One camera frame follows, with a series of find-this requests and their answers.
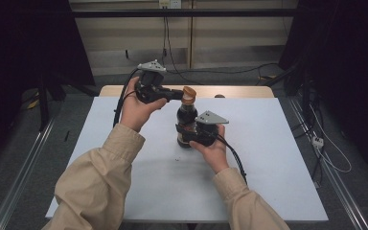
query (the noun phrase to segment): metal rail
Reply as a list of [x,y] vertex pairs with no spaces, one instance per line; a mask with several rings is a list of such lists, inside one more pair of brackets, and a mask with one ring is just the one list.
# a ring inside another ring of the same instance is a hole
[[[304,123],[301,105],[292,100],[289,99],[289,102],[291,104],[292,110],[295,113],[295,116],[297,117],[298,121],[303,124],[304,131],[308,131],[309,128]],[[311,142],[311,135],[307,133],[307,137],[309,139],[309,142]],[[315,149],[316,155],[319,157],[319,150]],[[324,151],[323,156],[327,158],[328,161],[332,162],[329,158],[328,154]],[[349,191],[348,187],[343,182],[342,178],[340,177],[339,173],[334,169],[332,166],[330,166],[323,158],[321,158],[321,165],[323,166],[323,169],[327,176],[329,177],[331,184],[333,185],[333,189],[335,190],[336,194],[338,195],[343,207],[345,208],[346,213],[348,214],[349,218],[352,221],[352,224],[354,225],[355,229],[357,230],[368,230],[368,222],[366,218],[364,217],[363,213],[360,210],[360,207],[358,206],[354,196]]]
[[18,173],[17,177],[11,184],[11,188],[8,191],[4,201],[0,206],[0,230],[5,229],[6,226],[8,225],[8,222],[12,216],[14,208],[16,207],[16,204],[19,198],[21,197],[22,192],[26,186],[26,183],[33,171],[35,162],[37,161],[38,156],[43,150],[44,144],[46,143],[47,138],[50,135],[55,118],[59,113],[60,107],[61,107],[60,103],[58,104],[58,106],[54,106],[55,108],[54,113],[48,125],[42,131],[38,132],[34,144],[31,150],[29,151],[29,154],[25,162],[23,163],[20,172]]
[[38,11],[19,10],[21,15],[93,17],[293,17],[299,14],[315,16],[318,11],[297,9],[154,9],[154,10],[76,10]]

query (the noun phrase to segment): table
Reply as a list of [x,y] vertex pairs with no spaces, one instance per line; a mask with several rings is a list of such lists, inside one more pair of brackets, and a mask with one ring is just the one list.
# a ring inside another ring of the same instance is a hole
[[[121,89],[106,86],[94,99],[70,163],[104,142],[119,99],[112,96],[119,96]],[[328,220],[283,110],[268,87],[202,85],[193,89],[199,113],[211,108],[229,120],[226,140],[243,163],[250,189],[286,221]],[[217,94],[237,99],[211,99]],[[170,101],[151,114],[141,130],[147,141],[132,164],[125,221],[227,221],[226,209],[211,181],[214,173],[196,150],[182,149],[176,143],[174,124],[179,106],[179,101]],[[238,167],[230,151],[228,162]],[[53,202],[47,217],[56,207]]]
[[[184,85],[164,85],[170,89],[183,89]],[[214,98],[217,94],[226,98],[274,98],[273,92],[267,86],[220,86],[220,85],[191,85],[198,98]],[[100,97],[119,97],[122,85],[106,85]]]

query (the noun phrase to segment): bottle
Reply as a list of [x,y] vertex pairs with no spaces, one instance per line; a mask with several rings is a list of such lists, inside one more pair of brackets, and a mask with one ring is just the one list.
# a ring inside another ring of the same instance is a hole
[[[196,91],[189,86],[184,86],[183,92],[182,104],[177,111],[177,122],[184,130],[196,132],[196,117],[198,116],[198,111],[194,106]],[[177,142],[182,148],[190,148],[189,140],[185,134],[178,133]]]

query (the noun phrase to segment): hand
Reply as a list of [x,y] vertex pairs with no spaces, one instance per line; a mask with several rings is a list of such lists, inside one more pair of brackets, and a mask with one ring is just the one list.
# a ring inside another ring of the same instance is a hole
[[[218,125],[218,133],[220,136],[224,137],[225,126]],[[190,141],[190,146],[202,153],[205,161],[215,173],[229,168],[228,161],[226,160],[226,146],[221,141],[216,140],[214,144],[209,147],[205,147],[195,141]]]
[[142,103],[134,92],[134,85],[139,80],[139,77],[130,80],[126,88],[125,102],[122,107],[121,124],[130,127],[139,132],[145,122],[149,119],[150,114],[157,109],[162,108],[166,103],[166,99],[159,99],[153,103]]

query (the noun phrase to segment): bottle cap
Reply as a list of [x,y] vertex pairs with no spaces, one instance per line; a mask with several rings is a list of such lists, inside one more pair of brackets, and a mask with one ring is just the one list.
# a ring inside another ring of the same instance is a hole
[[183,92],[184,95],[181,102],[184,104],[193,104],[196,101],[196,91],[192,87],[184,86]]

